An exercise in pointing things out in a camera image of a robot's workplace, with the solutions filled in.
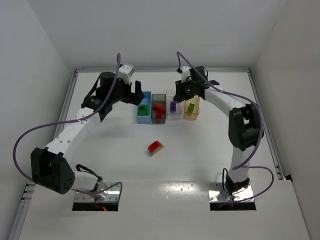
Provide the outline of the purple lego brick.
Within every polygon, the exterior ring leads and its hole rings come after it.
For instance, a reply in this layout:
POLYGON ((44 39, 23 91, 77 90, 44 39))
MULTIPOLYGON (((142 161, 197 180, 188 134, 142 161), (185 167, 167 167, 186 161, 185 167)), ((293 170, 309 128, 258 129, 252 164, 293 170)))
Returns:
POLYGON ((177 109, 177 103, 174 102, 174 101, 171 101, 170 102, 170 105, 169 105, 169 110, 171 113, 175 113, 176 112, 176 109, 177 109))

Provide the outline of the green lego plate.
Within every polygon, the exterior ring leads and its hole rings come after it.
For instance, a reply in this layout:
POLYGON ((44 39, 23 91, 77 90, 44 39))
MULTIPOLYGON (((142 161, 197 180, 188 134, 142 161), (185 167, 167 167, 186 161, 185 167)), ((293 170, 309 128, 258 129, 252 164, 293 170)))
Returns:
POLYGON ((138 108, 139 108, 140 111, 148 111, 148 109, 149 109, 147 104, 140 104, 138 106, 138 108))

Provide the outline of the lime green lego brick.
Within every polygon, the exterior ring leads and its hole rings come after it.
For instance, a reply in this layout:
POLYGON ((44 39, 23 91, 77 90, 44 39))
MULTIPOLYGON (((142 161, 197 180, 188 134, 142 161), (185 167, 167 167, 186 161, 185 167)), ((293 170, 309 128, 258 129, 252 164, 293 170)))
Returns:
POLYGON ((192 114, 193 111, 194 111, 194 109, 195 109, 195 104, 190 103, 190 104, 188 105, 188 107, 187 107, 187 113, 188 113, 188 114, 192 114))

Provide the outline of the green number lego brick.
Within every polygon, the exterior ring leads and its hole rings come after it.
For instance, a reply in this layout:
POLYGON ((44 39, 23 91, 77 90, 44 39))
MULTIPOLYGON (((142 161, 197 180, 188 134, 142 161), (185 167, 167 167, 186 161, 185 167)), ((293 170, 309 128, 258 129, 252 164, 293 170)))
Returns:
POLYGON ((148 112, 147 111, 144 111, 144 110, 140 110, 138 112, 138 116, 147 116, 148 115, 148 112))

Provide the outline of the red and green lego block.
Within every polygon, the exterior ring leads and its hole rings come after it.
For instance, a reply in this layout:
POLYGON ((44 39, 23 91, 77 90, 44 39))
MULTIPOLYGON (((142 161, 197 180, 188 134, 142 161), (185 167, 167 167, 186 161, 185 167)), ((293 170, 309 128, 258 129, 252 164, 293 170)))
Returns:
POLYGON ((156 119, 161 119, 163 116, 163 111, 162 110, 156 110, 155 111, 155 118, 156 119))

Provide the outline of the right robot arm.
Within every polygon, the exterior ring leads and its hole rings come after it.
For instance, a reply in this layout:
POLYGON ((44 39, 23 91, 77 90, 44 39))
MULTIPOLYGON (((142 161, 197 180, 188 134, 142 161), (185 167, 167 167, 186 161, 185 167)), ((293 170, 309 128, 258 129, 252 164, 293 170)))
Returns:
POLYGON ((208 80, 208 71, 199 66, 183 66, 176 70, 181 79, 175 82, 175 102, 198 96, 213 104, 228 118, 228 138, 233 146, 231 165, 226 171, 223 190, 229 195, 249 186, 250 161, 263 137, 260 112, 253 103, 243 102, 226 93, 215 80, 208 80))

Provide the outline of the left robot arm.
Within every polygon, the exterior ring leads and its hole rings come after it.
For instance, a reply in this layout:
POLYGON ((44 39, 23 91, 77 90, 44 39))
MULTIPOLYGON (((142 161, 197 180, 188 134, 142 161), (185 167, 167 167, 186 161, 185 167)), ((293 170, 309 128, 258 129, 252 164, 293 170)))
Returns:
POLYGON ((37 185, 61 195, 68 191, 93 194, 102 178, 89 170, 69 165, 73 153, 89 132, 100 124, 118 102, 139 105, 145 95, 141 82, 132 92, 131 65, 121 65, 117 73, 102 72, 85 96, 72 122, 44 148, 35 148, 31 155, 31 177, 37 185))

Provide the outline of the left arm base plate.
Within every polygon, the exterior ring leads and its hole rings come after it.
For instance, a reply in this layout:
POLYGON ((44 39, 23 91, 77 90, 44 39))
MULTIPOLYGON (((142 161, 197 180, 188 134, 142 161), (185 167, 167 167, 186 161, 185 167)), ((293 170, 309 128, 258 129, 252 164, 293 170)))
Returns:
POLYGON ((97 185, 97 194, 84 194, 76 192, 74 195, 74 203, 93 204, 95 201, 102 204, 118 204, 122 195, 123 184, 119 182, 101 181, 97 185))

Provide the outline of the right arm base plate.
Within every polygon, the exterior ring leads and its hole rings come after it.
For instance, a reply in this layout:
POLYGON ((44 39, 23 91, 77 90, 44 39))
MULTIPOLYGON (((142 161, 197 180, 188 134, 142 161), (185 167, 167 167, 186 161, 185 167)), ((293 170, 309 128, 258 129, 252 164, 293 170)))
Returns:
POLYGON ((234 191, 231 195, 223 190, 221 182, 208 183, 209 202, 214 204, 228 203, 251 203, 255 202, 253 198, 253 189, 249 183, 248 187, 243 187, 240 190, 234 191))

